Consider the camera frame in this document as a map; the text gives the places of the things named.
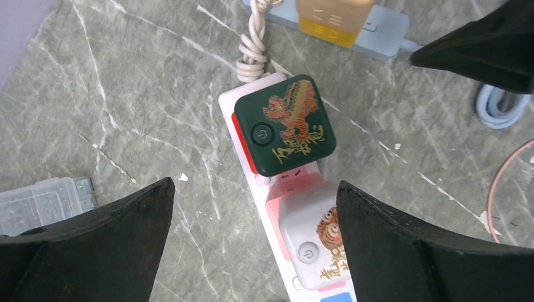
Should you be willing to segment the clear plastic screw box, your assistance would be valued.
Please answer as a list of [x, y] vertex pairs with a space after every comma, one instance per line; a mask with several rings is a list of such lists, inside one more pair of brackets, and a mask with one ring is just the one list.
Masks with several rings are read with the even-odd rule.
[[1, 235], [17, 236], [97, 207], [87, 176], [55, 177], [5, 191], [1, 193]]

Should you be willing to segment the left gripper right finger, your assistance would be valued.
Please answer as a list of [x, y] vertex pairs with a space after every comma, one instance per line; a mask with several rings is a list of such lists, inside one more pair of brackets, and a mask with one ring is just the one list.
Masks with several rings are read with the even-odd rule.
[[532, 301], [533, 250], [432, 225], [341, 181], [336, 205], [358, 301]]

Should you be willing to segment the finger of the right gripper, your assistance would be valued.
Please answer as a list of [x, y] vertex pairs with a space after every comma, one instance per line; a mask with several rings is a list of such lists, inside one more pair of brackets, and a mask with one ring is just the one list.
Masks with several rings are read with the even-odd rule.
[[415, 51], [410, 61], [516, 94], [533, 94], [533, 1], [506, 1], [486, 17]]

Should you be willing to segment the peach cube adapter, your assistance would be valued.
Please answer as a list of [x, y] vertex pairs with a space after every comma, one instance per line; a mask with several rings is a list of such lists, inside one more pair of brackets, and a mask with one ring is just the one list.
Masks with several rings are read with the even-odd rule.
[[300, 18], [350, 33], [363, 28], [374, 4], [372, 0], [296, 0]]

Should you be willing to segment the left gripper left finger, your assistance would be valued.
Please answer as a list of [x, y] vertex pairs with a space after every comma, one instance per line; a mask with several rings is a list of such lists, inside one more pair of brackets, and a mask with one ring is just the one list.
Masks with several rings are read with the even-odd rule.
[[173, 215], [165, 177], [94, 210], [1, 237], [2, 301], [148, 301]]

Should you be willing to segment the yellow cube adapter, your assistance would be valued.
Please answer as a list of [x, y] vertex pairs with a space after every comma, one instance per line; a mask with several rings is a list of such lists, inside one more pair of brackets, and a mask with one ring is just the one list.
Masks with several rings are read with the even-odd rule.
[[301, 17], [298, 19], [298, 25], [299, 30], [303, 33], [345, 48], [351, 48], [360, 34], [359, 31], [343, 31]]

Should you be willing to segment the white power strip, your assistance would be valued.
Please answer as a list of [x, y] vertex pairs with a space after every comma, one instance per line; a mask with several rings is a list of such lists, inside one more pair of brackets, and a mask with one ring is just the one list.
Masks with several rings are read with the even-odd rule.
[[222, 93], [219, 97], [219, 106], [222, 111], [227, 129], [230, 133], [232, 143], [235, 147], [242, 173], [246, 178], [247, 188], [253, 197], [254, 204], [259, 213], [261, 223], [265, 230], [270, 248], [275, 257], [276, 265], [290, 300], [354, 301], [356, 296], [351, 275], [347, 281], [325, 288], [322, 291], [311, 291], [305, 289], [298, 280], [292, 263], [289, 260], [286, 260], [284, 257], [281, 250], [281, 242], [278, 239], [279, 231], [278, 222], [276, 220], [278, 216], [278, 207], [271, 200], [273, 196], [278, 196], [278, 193], [276, 193], [276, 188], [286, 181], [295, 179], [296, 177], [293, 175], [293, 172], [297, 169], [302, 169], [304, 172], [319, 172], [321, 174], [317, 165], [318, 160], [272, 177], [253, 174], [249, 168], [249, 164], [232, 122], [231, 116], [234, 112], [234, 106], [240, 97], [289, 78], [291, 77], [287, 77], [285, 74], [280, 72], [264, 75], [256, 81]]

